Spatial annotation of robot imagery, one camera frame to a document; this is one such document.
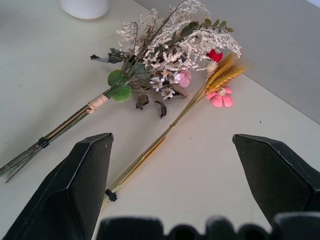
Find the white vase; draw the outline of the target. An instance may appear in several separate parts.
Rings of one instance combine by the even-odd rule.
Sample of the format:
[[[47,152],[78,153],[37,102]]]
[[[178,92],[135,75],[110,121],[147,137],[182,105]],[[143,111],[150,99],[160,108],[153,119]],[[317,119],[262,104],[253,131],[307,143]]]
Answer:
[[[61,9],[72,17],[93,20],[109,11],[109,0],[58,0]]]

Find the white flower bouquet with leaves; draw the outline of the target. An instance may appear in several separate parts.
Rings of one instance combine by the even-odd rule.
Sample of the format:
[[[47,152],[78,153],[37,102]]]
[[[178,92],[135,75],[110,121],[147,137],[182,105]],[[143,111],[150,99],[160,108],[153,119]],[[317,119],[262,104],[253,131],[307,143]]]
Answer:
[[[224,50],[230,51],[231,57],[242,55],[232,32],[226,21],[211,21],[210,12],[199,0],[183,0],[170,7],[165,17],[151,9],[141,14],[139,21],[124,23],[117,32],[121,36],[119,48],[111,48],[105,58],[90,57],[97,62],[121,64],[108,75],[108,89],[0,167],[0,176],[18,173],[41,150],[108,100],[126,102],[134,90],[144,95],[158,93],[167,100],[178,95],[183,73],[206,70],[213,75],[225,61]]]

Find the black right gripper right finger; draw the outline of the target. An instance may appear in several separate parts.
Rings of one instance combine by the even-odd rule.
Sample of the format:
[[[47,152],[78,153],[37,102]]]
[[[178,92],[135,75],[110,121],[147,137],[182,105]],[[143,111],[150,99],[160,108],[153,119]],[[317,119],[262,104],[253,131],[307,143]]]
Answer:
[[[292,221],[320,228],[320,171],[282,141],[234,134],[232,142],[252,196],[271,226]]]

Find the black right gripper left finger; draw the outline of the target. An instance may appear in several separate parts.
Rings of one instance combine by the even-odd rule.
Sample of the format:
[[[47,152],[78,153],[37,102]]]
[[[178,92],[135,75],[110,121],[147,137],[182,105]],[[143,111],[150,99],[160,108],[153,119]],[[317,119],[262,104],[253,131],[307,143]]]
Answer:
[[[77,142],[2,240],[91,240],[106,190],[112,133]]]

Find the wheat and pink flower bundle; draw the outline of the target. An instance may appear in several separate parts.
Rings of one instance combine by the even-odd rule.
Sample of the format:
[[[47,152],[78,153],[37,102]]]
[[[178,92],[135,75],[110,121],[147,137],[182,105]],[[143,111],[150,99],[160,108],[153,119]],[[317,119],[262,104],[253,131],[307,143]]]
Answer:
[[[106,189],[102,207],[117,200],[116,191],[121,188],[123,183],[155,152],[164,142],[169,132],[201,100],[210,100],[211,104],[216,108],[232,107],[234,102],[231,97],[232,90],[228,87],[228,83],[243,74],[245,69],[246,67],[241,64],[240,58],[233,53],[228,54],[219,61],[217,67],[209,73],[206,82],[194,94],[169,127]]]

